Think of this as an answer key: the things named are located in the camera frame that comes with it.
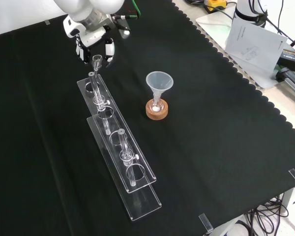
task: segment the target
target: paper sheet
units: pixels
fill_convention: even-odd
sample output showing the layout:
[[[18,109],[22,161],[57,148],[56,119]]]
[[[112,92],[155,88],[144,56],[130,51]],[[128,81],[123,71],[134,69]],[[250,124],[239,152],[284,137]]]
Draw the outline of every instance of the paper sheet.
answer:
[[[225,51],[272,73],[286,41],[284,36],[235,18]]]

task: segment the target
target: scalloped edge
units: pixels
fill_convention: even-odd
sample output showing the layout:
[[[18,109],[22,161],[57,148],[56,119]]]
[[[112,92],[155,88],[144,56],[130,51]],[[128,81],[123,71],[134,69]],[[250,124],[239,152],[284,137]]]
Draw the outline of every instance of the scalloped edge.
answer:
[[[290,123],[289,121],[287,121],[286,116],[284,116],[283,114],[281,114],[281,111],[275,107],[275,104],[269,101],[269,98],[265,95],[263,95],[262,91],[264,89],[262,89],[249,75],[246,71],[244,71],[243,68],[241,68],[233,59],[232,57],[227,54],[224,49],[222,49],[218,43],[211,38],[211,36],[198,24],[194,24],[191,19],[187,16],[186,13],[184,13],[182,10],[179,9],[178,6],[176,6],[176,4],[173,2],[173,0],[167,0],[168,2],[171,3],[171,6],[175,9],[175,11],[177,11],[179,14],[183,15],[188,22],[190,22],[190,24],[192,24],[193,28],[197,31],[199,31],[200,35],[202,37],[204,37],[205,39],[207,39],[208,44],[214,48],[217,52],[217,54],[222,57],[224,60],[226,60],[232,68],[235,69],[236,74],[240,75],[242,77],[242,79],[244,79],[245,81],[247,81],[248,86],[253,86],[254,90],[259,93],[260,97],[262,100],[264,100],[266,103],[268,103],[268,105],[273,109],[273,112],[278,114],[280,119],[284,122],[285,125],[288,125],[290,128],[292,128],[293,133],[295,134],[295,128],[293,128],[293,124]]]

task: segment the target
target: test tube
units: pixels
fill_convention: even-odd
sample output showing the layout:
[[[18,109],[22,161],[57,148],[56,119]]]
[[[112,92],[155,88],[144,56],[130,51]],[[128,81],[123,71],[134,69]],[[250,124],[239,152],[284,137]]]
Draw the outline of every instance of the test tube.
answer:
[[[99,111],[103,111],[105,110],[105,104],[104,104],[104,97],[100,95],[99,92],[99,87],[97,85],[97,81],[96,81],[96,76],[94,72],[90,72],[88,74],[89,80],[90,80],[90,84],[92,85],[92,89],[94,92],[94,102],[97,106],[97,109]]]
[[[111,131],[110,131],[109,123],[108,123],[108,120],[107,120],[106,110],[103,110],[102,112],[100,112],[100,115],[102,117],[102,121],[103,121],[103,125],[104,125],[104,128],[105,128],[106,135],[110,135]]]
[[[97,77],[99,69],[102,67],[103,57],[101,55],[93,56],[92,66],[94,68],[95,77]]]
[[[127,136],[125,134],[124,129],[118,130],[118,136],[120,140],[120,145],[122,149],[122,157],[124,161],[129,161],[132,159],[131,152],[129,150],[128,142],[127,142]]]
[[[135,176],[133,172],[133,160],[132,160],[132,152],[129,149],[129,144],[127,142],[127,136],[125,134],[124,129],[118,130],[118,136],[120,140],[121,150],[122,150],[122,160],[125,166],[128,166],[127,175],[130,180],[131,186],[136,186]]]

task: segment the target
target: funnel stem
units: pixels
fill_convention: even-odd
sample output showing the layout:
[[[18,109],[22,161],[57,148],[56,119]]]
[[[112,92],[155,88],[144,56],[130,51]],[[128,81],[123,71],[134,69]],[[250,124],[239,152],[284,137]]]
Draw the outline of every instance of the funnel stem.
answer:
[[[153,105],[156,105],[158,103],[158,101],[161,99],[161,95],[156,95],[154,93],[153,96],[154,96]]]

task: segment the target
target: test tube rack base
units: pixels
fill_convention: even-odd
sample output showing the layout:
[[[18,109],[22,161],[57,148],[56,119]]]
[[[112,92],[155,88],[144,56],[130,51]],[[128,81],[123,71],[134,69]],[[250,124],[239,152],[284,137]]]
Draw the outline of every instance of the test tube rack base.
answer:
[[[151,185],[156,181],[156,176],[99,74],[96,82],[105,104],[103,111],[98,110],[98,100],[94,99],[90,78],[78,81],[92,115],[87,121],[126,211],[130,219],[135,221],[162,207]]]

